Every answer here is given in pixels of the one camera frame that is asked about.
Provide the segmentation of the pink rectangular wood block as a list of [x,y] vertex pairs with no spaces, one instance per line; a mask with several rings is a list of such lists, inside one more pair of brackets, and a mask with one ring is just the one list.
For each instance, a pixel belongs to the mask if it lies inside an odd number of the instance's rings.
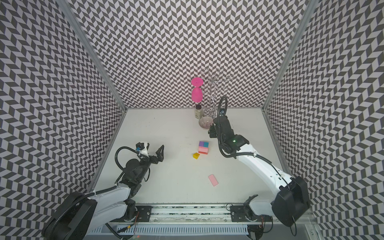
[[199,147],[198,152],[209,152],[209,148]]

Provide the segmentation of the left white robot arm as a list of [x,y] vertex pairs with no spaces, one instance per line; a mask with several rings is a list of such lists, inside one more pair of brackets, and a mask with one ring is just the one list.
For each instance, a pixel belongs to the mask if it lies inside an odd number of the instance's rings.
[[46,240],[82,240],[96,228],[122,220],[135,223],[141,211],[133,197],[143,181],[150,177],[151,165],[164,160],[164,146],[151,156],[148,143],[136,147],[120,147],[115,153],[115,163],[121,170],[110,188],[87,194],[73,192],[56,209],[45,223],[42,236]]

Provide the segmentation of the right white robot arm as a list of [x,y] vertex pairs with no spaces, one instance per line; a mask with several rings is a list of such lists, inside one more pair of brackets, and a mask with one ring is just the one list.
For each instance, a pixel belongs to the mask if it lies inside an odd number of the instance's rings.
[[225,158],[234,158],[246,165],[273,194],[265,199],[254,195],[245,201],[248,215],[274,217],[283,225],[292,227],[310,208],[307,182],[302,177],[285,173],[260,155],[249,140],[234,133],[227,116],[213,120],[209,135],[218,140],[219,151]]

